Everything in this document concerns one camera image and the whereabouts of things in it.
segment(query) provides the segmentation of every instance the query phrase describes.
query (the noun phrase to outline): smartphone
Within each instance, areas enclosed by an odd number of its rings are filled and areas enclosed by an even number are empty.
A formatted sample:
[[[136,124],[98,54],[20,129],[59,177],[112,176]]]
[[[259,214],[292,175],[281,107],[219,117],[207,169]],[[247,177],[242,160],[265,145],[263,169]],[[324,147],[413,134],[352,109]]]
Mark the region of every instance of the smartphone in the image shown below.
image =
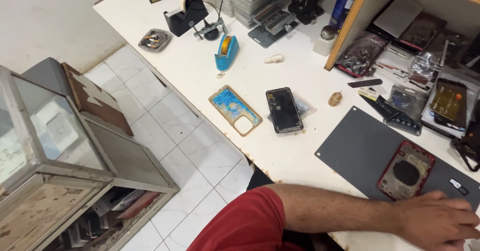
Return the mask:
[[[435,156],[410,141],[403,141],[377,182],[377,188],[393,200],[420,194]]]
[[[303,129],[302,119],[290,88],[268,90],[266,93],[270,115],[278,134]]]

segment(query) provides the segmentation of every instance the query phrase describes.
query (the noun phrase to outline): blue glitter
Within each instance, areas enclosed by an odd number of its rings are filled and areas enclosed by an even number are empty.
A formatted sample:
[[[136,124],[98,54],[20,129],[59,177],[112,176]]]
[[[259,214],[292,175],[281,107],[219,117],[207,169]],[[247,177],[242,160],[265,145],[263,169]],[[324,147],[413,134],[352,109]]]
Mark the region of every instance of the blue glitter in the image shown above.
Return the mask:
[[[253,124],[256,125],[260,121],[260,119],[247,107],[241,102],[237,96],[231,92],[228,88],[225,88],[222,92],[220,92],[217,96],[213,97],[213,102],[215,106],[220,110],[220,112],[230,117],[231,120],[236,119],[241,113],[244,111],[251,115],[251,120]]]

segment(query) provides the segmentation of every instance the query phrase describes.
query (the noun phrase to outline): red phone frame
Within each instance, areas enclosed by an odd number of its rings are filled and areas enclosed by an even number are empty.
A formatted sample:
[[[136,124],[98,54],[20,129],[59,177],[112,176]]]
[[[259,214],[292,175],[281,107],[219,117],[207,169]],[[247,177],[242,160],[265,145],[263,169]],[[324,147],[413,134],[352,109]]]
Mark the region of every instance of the red phone frame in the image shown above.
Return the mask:
[[[405,145],[410,145],[412,146],[413,148],[415,148],[416,150],[420,151],[423,155],[427,156],[428,159],[430,160],[430,167],[429,169],[427,170],[427,173],[425,174],[425,176],[423,177],[420,185],[418,186],[418,189],[417,191],[415,192],[415,194],[413,195],[414,197],[418,196],[420,194],[420,192],[422,191],[423,189],[423,186],[425,185],[425,182],[427,181],[427,178],[428,176],[430,175],[430,172],[432,171],[432,169],[434,168],[435,166],[435,156],[431,153],[429,153],[428,151],[424,150],[423,148],[421,148],[420,146],[418,146],[417,144],[415,143],[412,143],[408,140],[405,140],[403,141],[400,146],[398,147],[398,149],[395,151],[395,154],[392,156],[392,159],[390,160],[390,162],[388,162],[388,165],[387,167],[385,168],[385,170],[383,171],[383,173],[381,174],[380,176],[380,179],[377,181],[377,188],[384,194],[387,195],[387,197],[389,197],[390,199],[392,199],[393,201],[395,201],[396,199],[393,198],[389,193],[385,192],[383,189],[380,188],[380,184],[385,176],[385,174],[387,173],[388,169],[390,168],[390,166],[392,165],[392,162],[395,160],[395,157],[397,157],[399,155],[399,152],[401,151],[402,147],[405,146]]]

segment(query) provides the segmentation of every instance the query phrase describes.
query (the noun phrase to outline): blue tape dispenser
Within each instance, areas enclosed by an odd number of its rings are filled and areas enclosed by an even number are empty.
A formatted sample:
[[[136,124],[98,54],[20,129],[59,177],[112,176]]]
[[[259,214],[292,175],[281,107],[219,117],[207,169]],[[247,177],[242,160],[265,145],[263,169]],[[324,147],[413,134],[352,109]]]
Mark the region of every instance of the blue tape dispenser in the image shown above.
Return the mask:
[[[218,48],[218,54],[215,54],[216,68],[220,71],[226,71],[233,64],[240,50],[237,37],[223,35]]]

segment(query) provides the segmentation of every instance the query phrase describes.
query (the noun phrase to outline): screen separator machine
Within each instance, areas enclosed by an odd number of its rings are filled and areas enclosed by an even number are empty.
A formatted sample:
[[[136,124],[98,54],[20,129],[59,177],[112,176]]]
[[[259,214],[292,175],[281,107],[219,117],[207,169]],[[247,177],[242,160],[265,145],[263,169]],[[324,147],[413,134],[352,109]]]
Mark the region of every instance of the screen separator machine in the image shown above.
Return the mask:
[[[295,18],[294,13],[286,12],[273,3],[253,17],[258,26],[252,29],[248,36],[263,48],[268,48],[298,26]]]

